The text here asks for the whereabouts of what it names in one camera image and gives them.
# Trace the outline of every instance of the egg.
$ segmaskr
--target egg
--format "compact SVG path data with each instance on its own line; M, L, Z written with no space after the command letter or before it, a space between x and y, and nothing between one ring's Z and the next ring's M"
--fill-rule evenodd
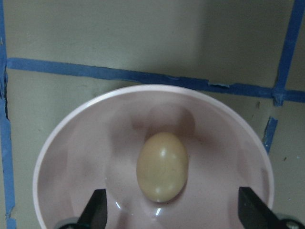
M143 194L154 202L177 196L188 176L188 155L180 139L167 132L150 137L137 160L137 181Z

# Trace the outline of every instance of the bowl rim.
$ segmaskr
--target bowl rim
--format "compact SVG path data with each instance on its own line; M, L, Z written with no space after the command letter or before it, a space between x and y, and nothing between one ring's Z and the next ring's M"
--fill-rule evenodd
M110 92L107 92L105 94L99 95L93 99L90 99L89 101L83 103L76 109L74 109L72 112L70 112L64 119L62 119L59 124L54 128L54 130L51 132L51 134L48 136L47 140L45 141L43 147L41 148L41 151L38 155L35 168L34 168L34 174L33 174L33 182L32 182L32 194L33 194L33 202L34 202L34 208L36 212L37 219L39 221L39 224L42 228L47 228L39 206L39 200L38 200L38 180L39 180L39 173L42 161L45 157L45 154L50 146L50 144L53 142L54 138L57 136L57 134L62 130L62 128L75 116L80 114L82 111L87 109L88 107L91 107L95 104L97 104L100 101L119 96L122 94L128 94L128 93L134 93L134 92L152 92L152 91L159 91L159 92L170 92L170 93L178 93L178 94L184 94L186 96L195 97L197 99L203 100L205 102L208 102L209 104L219 108L220 110L226 112L228 115L230 115L236 122L240 123L242 127L245 129L245 131L251 136L251 138L254 140L254 142L259 147L259 153L263 157L263 161L266 165L266 169L268 172L268 180L269 180L269 197L268 197L268 203L267 206L269 208L272 208L274 203L274 192L275 192L275 184L274 184L274 175L272 170L272 165L270 162L270 159L268 157L268 154L266 152L266 149L264 148L262 141L259 139L256 132L250 127L250 125L232 108L228 107L224 103L218 101L215 98L212 98L209 95L206 95L202 92L195 91L192 89L179 87L179 86L173 86L173 85L163 85L163 84L144 84L144 85L135 85L135 86L127 86L123 88L119 88Z

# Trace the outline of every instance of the pink bowl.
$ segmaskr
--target pink bowl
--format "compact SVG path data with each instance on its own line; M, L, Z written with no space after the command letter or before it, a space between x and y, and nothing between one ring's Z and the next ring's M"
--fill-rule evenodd
M165 204L147 200L136 179L141 147L161 131L179 136L189 154L186 186ZM240 186L272 207L272 168L252 128L200 92L140 85L96 97L60 122L38 157L33 198L48 229L75 220L100 188L107 191L108 229L242 229Z

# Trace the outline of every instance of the metal screw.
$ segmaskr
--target metal screw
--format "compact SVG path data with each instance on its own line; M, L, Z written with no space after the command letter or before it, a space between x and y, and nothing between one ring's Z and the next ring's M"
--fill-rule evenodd
M286 226L289 228L289 229L299 229L299 225L297 225L295 222L293 221L288 221L286 222Z

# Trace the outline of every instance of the white bowl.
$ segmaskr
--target white bowl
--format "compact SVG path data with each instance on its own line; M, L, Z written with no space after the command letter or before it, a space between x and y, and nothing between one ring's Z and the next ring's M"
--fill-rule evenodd
M141 147L161 131L175 133L190 157L186 186L165 204L147 200L136 179ZM272 207L272 168L252 128L200 92L140 85L96 97L60 122L38 157L33 198L39 223L48 229L79 217L101 188L108 229L242 229L240 186L252 187Z

